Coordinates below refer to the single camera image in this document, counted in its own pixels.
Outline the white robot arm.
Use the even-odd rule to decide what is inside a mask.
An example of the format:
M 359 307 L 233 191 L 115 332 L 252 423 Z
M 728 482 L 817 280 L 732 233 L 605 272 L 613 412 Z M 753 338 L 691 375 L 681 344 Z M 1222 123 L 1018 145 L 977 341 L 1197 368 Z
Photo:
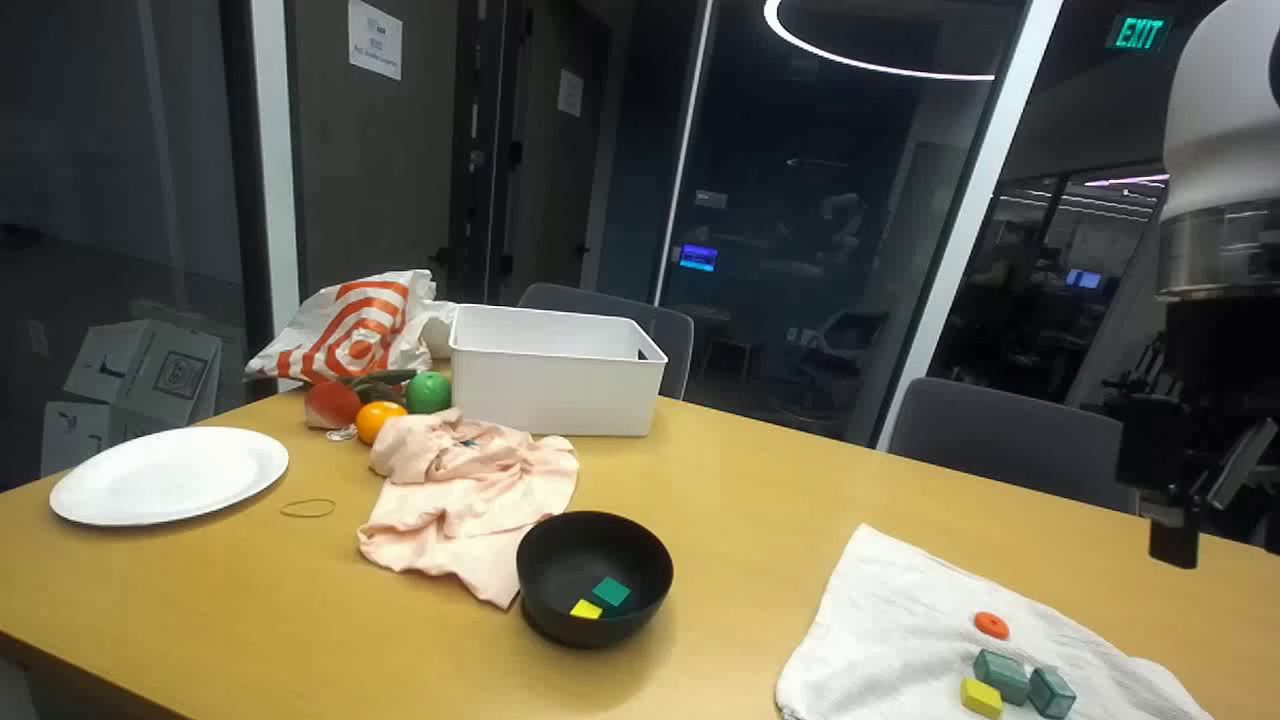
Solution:
M 1223 0 L 1189 37 L 1165 123 L 1169 300 L 1280 290 L 1280 0 Z

